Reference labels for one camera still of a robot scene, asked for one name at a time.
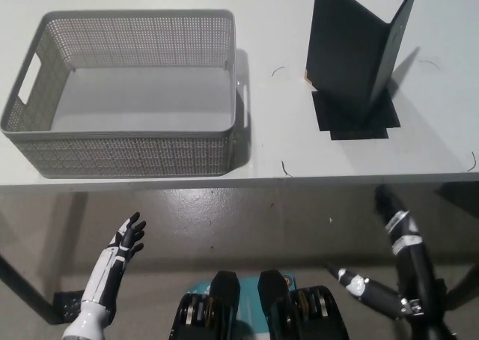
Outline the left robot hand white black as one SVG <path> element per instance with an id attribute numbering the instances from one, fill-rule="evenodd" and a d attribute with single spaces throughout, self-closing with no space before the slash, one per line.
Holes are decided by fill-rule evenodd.
<path id="1" fill-rule="evenodd" d="M 121 227 L 115 232 L 114 237 L 106 247 L 107 250 L 112 250 L 115 260 L 123 262 L 125 267 L 129 261 L 144 248 L 141 239 L 144 237 L 144 228 L 146 222 L 140 219 L 140 213 L 135 212 L 128 218 Z"/>

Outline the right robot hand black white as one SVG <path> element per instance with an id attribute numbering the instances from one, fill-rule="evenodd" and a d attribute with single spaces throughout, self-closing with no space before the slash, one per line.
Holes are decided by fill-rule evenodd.
<path id="1" fill-rule="evenodd" d="M 343 267 L 325 268 L 360 303 L 396 320 L 419 317 L 441 320 L 444 288 L 438 283 L 427 247 L 408 207 L 389 186 L 375 189 L 374 204 L 391 241 L 398 289 L 391 289 Z"/>

